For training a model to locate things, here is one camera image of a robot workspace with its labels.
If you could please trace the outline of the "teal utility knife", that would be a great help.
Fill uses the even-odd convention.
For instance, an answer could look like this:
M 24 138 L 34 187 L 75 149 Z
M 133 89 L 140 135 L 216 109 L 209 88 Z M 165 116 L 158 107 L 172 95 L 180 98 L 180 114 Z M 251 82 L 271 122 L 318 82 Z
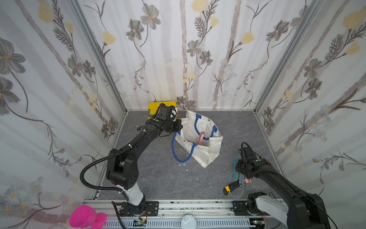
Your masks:
M 238 163 L 238 158 L 234 158 L 233 163 L 233 181 L 236 182 L 239 179 L 239 172 L 236 170 L 236 165 Z

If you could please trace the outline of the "white canvas tote bag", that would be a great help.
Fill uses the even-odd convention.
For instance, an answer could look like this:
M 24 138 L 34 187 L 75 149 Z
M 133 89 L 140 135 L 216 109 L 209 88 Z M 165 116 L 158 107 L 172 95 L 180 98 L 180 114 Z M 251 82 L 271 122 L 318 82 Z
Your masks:
M 223 136 L 214 121 L 204 115 L 187 111 L 181 119 L 183 128 L 174 134 L 171 148 L 174 158 L 185 163 L 194 158 L 204 169 L 219 155 Z M 179 159 L 174 151 L 174 143 L 179 143 L 188 153 L 186 159 Z

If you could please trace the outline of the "yellow black utility knife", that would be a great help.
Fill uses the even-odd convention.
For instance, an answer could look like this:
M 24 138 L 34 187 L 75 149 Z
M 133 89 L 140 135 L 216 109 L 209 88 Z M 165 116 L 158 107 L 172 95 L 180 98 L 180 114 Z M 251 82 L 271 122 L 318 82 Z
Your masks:
M 239 183 L 239 180 L 234 181 L 230 184 L 228 184 L 227 186 L 225 186 L 223 188 L 223 193 L 224 195 L 229 195 L 231 194 L 234 190 L 236 190 L 237 188 L 239 188 L 241 186 L 241 184 Z

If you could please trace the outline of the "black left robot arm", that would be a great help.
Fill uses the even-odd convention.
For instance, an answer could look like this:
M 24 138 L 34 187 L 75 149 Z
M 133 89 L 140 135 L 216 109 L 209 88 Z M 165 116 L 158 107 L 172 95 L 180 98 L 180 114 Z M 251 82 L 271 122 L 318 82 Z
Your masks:
M 182 121 L 177 119 L 175 106 L 159 104 L 155 114 L 142 126 L 137 127 L 138 135 L 121 149 L 113 149 L 107 160 L 106 179 L 109 180 L 126 202 L 122 203 L 123 214 L 142 215 L 146 208 L 145 195 L 140 191 L 138 159 L 145 149 L 163 132 L 180 131 Z

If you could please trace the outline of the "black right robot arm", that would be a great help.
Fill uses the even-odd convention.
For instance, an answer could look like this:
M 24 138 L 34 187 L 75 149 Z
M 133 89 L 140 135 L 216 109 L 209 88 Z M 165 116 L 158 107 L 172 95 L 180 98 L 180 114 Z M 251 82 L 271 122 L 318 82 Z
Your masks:
M 259 156 L 248 143 L 242 142 L 241 158 L 236 169 L 246 179 L 258 178 L 268 184 L 282 199 L 277 201 L 264 192 L 248 195 L 247 212 L 266 213 L 289 229 L 329 229 L 331 227 L 325 204 L 317 194 L 298 188 Z

